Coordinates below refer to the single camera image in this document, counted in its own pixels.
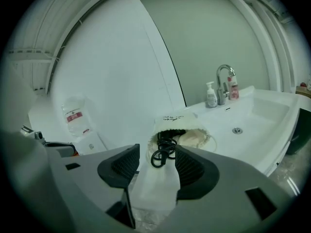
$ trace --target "white sink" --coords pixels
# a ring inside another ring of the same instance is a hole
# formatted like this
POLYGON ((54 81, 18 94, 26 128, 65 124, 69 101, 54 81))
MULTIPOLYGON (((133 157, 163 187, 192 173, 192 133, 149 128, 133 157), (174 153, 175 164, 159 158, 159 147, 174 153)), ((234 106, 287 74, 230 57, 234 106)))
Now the white sink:
MULTIPOLYGON (((193 112, 215 139, 204 150, 242 160, 269 176, 285 155, 300 107, 311 111, 311 99, 250 86, 240 91, 237 101, 228 100, 216 108, 207 108, 203 102, 184 110, 193 112), (236 127, 243 132, 234 134, 236 127)), ((175 207, 180 188, 174 160, 159 169, 147 161, 130 194, 132 207, 167 214, 175 207)))
POLYGON ((290 140, 299 114, 298 95, 253 86, 240 91, 240 99, 206 108, 205 103, 185 108, 197 115, 215 138, 205 150, 245 161, 270 175, 290 140), (234 128, 242 129, 234 134, 234 128))

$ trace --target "soap dispenser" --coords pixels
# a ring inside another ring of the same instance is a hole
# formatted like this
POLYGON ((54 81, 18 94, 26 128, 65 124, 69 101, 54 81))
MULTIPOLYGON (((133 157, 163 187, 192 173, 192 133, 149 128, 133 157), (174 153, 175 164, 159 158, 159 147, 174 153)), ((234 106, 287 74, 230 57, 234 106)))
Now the soap dispenser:
POLYGON ((214 83, 214 81, 206 83, 206 85, 207 85, 207 104, 211 108, 217 106, 217 96, 216 96, 214 89, 212 89, 213 83, 214 83))

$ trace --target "chrome faucet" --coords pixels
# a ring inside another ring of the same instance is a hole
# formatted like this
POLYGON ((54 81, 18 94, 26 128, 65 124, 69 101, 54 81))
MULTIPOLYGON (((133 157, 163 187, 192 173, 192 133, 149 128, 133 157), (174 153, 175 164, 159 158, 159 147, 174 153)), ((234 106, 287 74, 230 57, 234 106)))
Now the chrome faucet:
POLYGON ((229 65, 221 65, 220 67, 218 67, 216 75, 217 75, 217 99, 218 99, 218 105, 224 105, 225 104, 225 99, 226 97, 228 97, 229 91, 227 88, 226 83, 224 82, 224 91, 222 90, 222 85, 220 82, 220 71, 222 69, 227 69, 229 71, 229 76, 235 76, 235 72, 233 70, 233 68, 229 65))

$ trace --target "ceiling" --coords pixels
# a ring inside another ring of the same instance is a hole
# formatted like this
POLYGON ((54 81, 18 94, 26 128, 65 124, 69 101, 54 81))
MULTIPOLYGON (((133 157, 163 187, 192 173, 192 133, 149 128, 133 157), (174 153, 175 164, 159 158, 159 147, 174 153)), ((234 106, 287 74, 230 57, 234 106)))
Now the ceiling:
MULTIPOLYGON (((262 1, 267 5, 276 0, 262 1)), ((59 60, 55 55, 65 47, 64 34, 69 34, 77 23, 72 24, 76 16, 90 3, 91 0, 36 0, 21 18, 8 42, 8 60, 36 94, 48 92, 54 63, 59 60)))

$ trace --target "white cloth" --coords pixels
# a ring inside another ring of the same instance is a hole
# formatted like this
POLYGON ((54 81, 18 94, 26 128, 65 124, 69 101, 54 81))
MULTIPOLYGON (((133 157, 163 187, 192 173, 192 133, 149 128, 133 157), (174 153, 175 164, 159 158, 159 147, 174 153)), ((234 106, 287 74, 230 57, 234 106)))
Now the white cloth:
POLYGON ((185 130, 181 136, 175 136, 177 144, 187 147, 202 149, 209 141, 210 135, 207 129, 200 123, 192 112, 182 111, 172 115, 162 116, 155 120, 154 132, 148 142, 146 152, 147 162, 150 163, 152 154, 158 150, 157 134, 167 130, 185 130))

